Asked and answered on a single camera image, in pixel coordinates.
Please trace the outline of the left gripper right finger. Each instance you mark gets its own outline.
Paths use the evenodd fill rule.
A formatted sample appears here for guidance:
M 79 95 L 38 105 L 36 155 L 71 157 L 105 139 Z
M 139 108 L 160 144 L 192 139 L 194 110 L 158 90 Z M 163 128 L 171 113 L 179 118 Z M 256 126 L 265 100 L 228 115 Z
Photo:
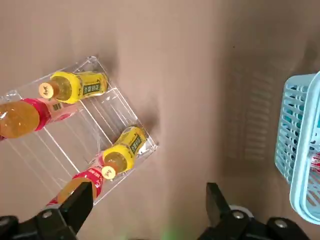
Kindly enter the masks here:
M 266 223 L 243 209 L 232 209 L 218 184 L 206 184 L 206 212 L 209 226 L 199 240 L 308 240 L 307 234 L 292 220 L 271 217 Z

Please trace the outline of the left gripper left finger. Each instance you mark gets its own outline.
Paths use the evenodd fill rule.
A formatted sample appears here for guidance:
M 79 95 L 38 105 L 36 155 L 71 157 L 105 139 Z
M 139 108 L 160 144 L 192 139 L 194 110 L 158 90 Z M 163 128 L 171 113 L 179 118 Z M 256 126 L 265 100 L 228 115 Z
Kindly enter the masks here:
M 77 233 L 93 208 L 93 189 L 81 183 L 58 206 L 44 208 L 37 215 L 19 222 L 14 215 L 0 217 L 2 240 L 76 240 Z

